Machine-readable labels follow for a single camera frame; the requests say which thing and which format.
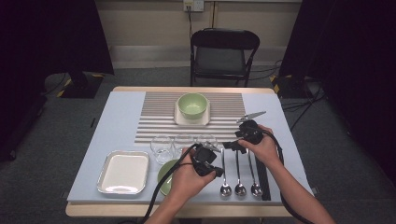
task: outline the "wall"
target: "wall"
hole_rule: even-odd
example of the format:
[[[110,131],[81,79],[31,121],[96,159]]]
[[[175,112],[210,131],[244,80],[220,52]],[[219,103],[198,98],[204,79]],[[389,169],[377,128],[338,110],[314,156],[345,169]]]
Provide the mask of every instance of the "wall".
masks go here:
[[[190,24],[181,1],[96,1],[111,46],[188,46]],[[191,15],[192,30],[210,27],[248,29],[262,46],[287,46],[300,3],[205,2]]]

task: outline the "spoon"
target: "spoon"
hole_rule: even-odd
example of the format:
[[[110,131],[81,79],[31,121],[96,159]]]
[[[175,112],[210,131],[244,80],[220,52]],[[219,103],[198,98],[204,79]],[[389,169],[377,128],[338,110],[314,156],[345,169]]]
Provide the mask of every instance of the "spoon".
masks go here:
[[[221,162],[222,162],[222,168],[223,168],[223,175],[224,175],[224,183],[220,188],[220,194],[221,196],[228,197],[232,194],[233,190],[231,187],[227,184],[227,180],[225,177],[225,165],[224,165],[224,148],[221,149]]]
[[[250,166],[251,176],[253,177],[253,185],[251,186],[251,193],[254,196],[262,196],[262,188],[256,183],[254,178],[253,168],[251,167],[250,151],[247,149],[248,165]]]
[[[235,186],[235,194],[238,196],[245,196],[247,194],[247,190],[241,184],[241,177],[239,175],[238,150],[235,151],[235,159],[236,159],[236,172],[238,174],[238,184]]]

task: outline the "electrical outlet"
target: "electrical outlet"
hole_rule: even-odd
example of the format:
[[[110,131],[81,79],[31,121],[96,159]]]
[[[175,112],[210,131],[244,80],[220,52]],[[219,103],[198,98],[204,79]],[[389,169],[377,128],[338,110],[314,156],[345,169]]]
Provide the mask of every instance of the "electrical outlet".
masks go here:
[[[188,11],[187,7],[190,7],[190,11],[193,11],[194,1],[193,0],[183,0],[183,11]]]
[[[204,0],[183,0],[183,11],[204,11]]]
[[[193,11],[204,11],[204,0],[194,0]]]

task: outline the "striped placemat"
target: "striped placemat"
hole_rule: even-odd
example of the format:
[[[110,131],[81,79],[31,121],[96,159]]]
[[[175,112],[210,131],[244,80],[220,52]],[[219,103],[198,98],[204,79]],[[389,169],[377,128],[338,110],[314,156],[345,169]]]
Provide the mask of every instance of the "striped placemat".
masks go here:
[[[177,125],[175,106],[183,92],[146,92],[134,143],[149,147],[151,139],[164,134],[174,137],[188,133],[194,137],[203,133],[214,135],[218,142],[235,140],[238,130],[237,119],[245,115],[241,93],[203,92],[210,102],[210,121],[205,126]]]

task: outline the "black curtain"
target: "black curtain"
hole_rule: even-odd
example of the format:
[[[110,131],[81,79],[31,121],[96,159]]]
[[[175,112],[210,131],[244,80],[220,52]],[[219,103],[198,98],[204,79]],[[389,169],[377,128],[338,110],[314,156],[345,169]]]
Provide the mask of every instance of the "black curtain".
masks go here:
[[[396,184],[396,1],[325,3],[303,1],[282,75],[320,78],[352,137]]]
[[[93,0],[0,1],[0,146],[45,78],[73,70],[114,74]]]

